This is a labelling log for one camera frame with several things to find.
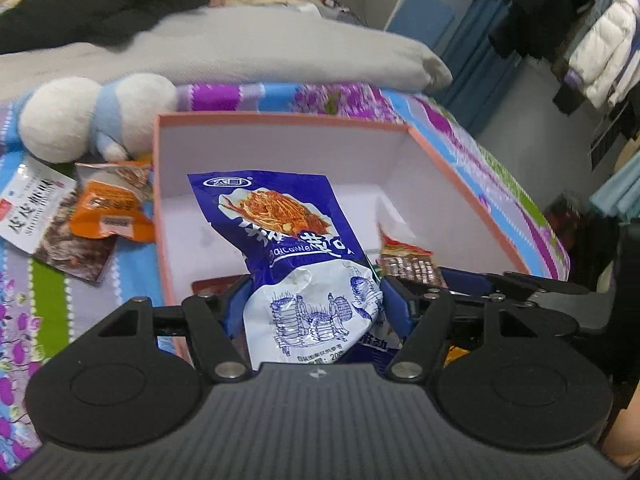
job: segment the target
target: metal screw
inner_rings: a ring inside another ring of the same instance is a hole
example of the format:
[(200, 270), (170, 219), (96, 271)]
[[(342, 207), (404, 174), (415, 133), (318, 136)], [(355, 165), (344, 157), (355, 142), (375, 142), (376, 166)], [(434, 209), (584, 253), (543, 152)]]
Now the metal screw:
[(246, 368), (242, 363), (226, 361), (216, 366), (215, 372), (223, 379), (237, 379), (246, 372)]
[(415, 379), (422, 374), (422, 367), (418, 363), (400, 361), (391, 367), (391, 373), (399, 379)]

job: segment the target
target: bed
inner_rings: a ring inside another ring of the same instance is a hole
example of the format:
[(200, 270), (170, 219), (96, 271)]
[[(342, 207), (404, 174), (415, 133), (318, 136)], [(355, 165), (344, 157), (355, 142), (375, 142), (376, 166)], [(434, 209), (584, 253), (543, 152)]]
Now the bed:
[[(413, 125), (503, 231), (522, 270), (565, 279), (568, 258), (509, 173), (421, 92), (450, 83), (428, 48), (393, 34), (286, 9), (205, 9), (165, 18), (124, 49), (86, 43), (0, 56), (0, 188), (24, 155), (12, 101), (54, 78), (105, 83), (155, 72), (178, 86), (180, 110), (334, 114)], [(332, 100), (332, 106), (326, 104)], [(163, 304), (153, 244), (118, 242), (100, 285), (70, 278), (0, 242), (0, 469), (38, 447), (22, 398), (48, 358), (133, 296)], [(175, 351), (171, 340), (161, 347)]]

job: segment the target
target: gray blanket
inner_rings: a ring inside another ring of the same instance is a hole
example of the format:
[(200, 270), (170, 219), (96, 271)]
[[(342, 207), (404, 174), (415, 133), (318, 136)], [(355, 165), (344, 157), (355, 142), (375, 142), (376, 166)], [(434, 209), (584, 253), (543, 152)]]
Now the gray blanket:
[(423, 44), (286, 9), (229, 7), (174, 14), (125, 48), (88, 43), (0, 56), (0, 101), (52, 79), (105, 83), (135, 72), (192, 82), (364, 82), (430, 91), (451, 82)]

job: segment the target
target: white stuffed toy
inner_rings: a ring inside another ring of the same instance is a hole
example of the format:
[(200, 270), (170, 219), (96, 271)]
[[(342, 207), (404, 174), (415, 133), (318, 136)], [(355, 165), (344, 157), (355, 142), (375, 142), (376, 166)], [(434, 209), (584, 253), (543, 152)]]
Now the white stuffed toy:
[(166, 78), (134, 74), (101, 86), (84, 77), (46, 83), (14, 105), (18, 135), (45, 162), (73, 162), (91, 151), (108, 162), (152, 151), (158, 114), (175, 112)]

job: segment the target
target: brand logo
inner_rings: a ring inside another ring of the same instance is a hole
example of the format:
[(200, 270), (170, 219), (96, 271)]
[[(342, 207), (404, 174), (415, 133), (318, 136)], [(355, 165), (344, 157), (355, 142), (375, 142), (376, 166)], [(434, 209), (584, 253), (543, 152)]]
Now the brand logo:
[(327, 375), (327, 373), (324, 370), (322, 370), (322, 368), (318, 368), (313, 372), (309, 372), (309, 375), (312, 376), (314, 379), (322, 379), (325, 375)]
[(4, 220), (4, 217), (9, 214), (13, 205), (8, 200), (4, 198), (0, 200), (0, 220)]
[(247, 187), (251, 185), (251, 178), (241, 176), (217, 176), (203, 182), (208, 187)]

